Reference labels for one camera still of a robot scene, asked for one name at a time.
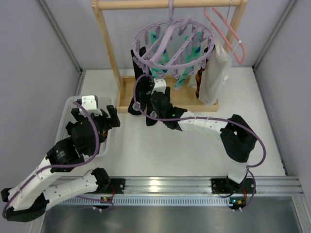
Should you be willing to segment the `purple round clip hanger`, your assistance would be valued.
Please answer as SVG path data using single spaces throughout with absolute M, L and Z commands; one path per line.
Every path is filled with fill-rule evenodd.
M 173 16 L 173 1 L 170 2 L 169 18 L 149 25 L 140 31 L 132 41 L 132 60 L 148 74 L 151 67 L 166 69 L 166 74 L 159 74 L 161 78 L 167 75 L 179 79 L 183 71 L 194 73 L 197 65 L 205 67 L 206 59 L 214 48 L 215 35 L 212 29 L 193 20 L 190 16 L 175 18 Z M 151 45 L 151 32 L 162 36 Z M 153 48 L 160 43 L 157 51 L 150 57 Z M 169 62 L 158 65 L 163 51 L 167 50 Z

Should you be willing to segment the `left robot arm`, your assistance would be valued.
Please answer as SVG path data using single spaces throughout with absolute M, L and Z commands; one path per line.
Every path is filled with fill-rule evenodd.
M 52 185 L 75 168 L 90 163 L 99 154 L 108 131 L 121 125 L 113 105 L 97 114 L 77 102 L 75 105 L 71 114 L 76 121 L 66 125 L 69 136 L 58 141 L 23 182 L 1 191 L 1 198 L 6 203 L 2 212 L 4 219 L 29 222 L 67 199 L 84 193 L 103 193 L 111 187 L 110 177 L 100 167 L 72 182 Z

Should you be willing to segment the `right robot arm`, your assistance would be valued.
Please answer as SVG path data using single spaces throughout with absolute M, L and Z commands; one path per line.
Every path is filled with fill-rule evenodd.
M 249 155 L 258 139 L 240 115 L 233 114 L 224 120 L 196 115 L 187 109 L 174 107 L 168 94 L 157 91 L 151 95 L 150 102 L 169 129 L 202 133 L 221 140 L 230 158 L 229 170 L 226 180 L 213 188 L 214 193 L 232 195 L 243 190 Z

